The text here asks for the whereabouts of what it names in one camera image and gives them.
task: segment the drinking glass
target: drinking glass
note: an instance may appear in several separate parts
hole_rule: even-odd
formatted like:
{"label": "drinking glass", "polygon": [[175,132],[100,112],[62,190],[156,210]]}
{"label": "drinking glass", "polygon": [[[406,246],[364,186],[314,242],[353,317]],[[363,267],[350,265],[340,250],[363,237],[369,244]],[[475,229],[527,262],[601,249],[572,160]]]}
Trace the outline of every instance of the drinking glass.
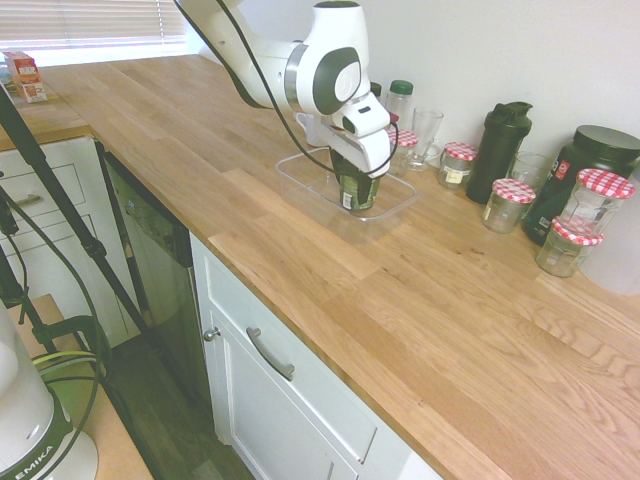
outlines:
{"label": "drinking glass", "polygon": [[426,158],[434,155],[430,147],[434,143],[443,117],[444,113],[433,108],[418,107],[413,110],[411,131],[418,137],[418,144],[409,152],[409,168],[411,170],[422,171],[429,166]]}
{"label": "drinking glass", "polygon": [[552,164],[553,158],[532,152],[518,152],[509,167],[507,178],[524,182],[538,193],[547,181]]}

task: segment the dishwasher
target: dishwasher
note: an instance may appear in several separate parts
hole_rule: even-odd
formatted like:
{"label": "dishwasher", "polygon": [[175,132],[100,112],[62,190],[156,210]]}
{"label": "dishwasher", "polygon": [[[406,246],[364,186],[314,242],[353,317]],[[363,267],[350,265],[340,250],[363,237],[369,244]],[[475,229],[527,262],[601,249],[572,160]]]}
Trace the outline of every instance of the dishwasher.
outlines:
{"label": "dishwasher", "polygon": [[210,406],[189,230],[113,154],[103,156],[142,316],[181,380]]}

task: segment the window blind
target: window blind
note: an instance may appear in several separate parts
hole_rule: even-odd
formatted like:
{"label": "window blind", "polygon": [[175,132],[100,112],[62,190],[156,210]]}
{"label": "window blind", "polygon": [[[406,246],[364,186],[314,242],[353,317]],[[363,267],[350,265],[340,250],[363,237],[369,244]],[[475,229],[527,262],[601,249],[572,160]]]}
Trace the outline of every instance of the window blind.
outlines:
{"label": "window blind", "polygon": [[0,50],[184,43],[172,0],[0,0]]}

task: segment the white kitchen cabinet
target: white kitchen cabinet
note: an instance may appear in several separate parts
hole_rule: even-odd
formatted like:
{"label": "white kitchen cabinet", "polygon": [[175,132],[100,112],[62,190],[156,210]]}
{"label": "white kitchen cabinet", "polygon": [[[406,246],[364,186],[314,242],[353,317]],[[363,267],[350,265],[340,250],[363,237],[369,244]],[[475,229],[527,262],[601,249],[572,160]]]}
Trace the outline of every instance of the white kitchen cabinet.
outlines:
{"label": "white kitchen cabinet", "polygon": [[[107,250],[107,260],[135,301],[133,283],[127,267],[115,219],[109,203],[104,177],[93,139],[78,138],[42,146],[47,161],[78,209],[89,230]],[[98,319],[111,346],[138,333],[137,328],[109,287],[94,261],[85,253],[53,199],[33,169],[16,150],[0,152],[2,186],[14,201],[31,199],[23,210],[51,237],[56,246],[78,270],[96,306]],[[89,308],[80,288],[66,267],[40,237],[14,213],[19,231],[14,239],[27,265],[29,296],[51,294],[65,318],[88,315]],[[22,283],[22,268],[9,242],[0,244]]]}
{"label": "white kitchen cabinet", "polygon": [[440,478],[202,243],[191,241],[216,434],[257,479]]}

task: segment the carton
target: carton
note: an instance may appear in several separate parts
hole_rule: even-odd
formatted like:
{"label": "carton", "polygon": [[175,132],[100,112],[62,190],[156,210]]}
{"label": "carton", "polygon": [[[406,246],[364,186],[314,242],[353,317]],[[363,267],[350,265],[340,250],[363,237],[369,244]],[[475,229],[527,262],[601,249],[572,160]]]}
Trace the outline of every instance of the carton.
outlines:
{"label": "carton", "polygon": [[36,62],[24,52],[3,52],[18,94],[28,103],[47,99]]}

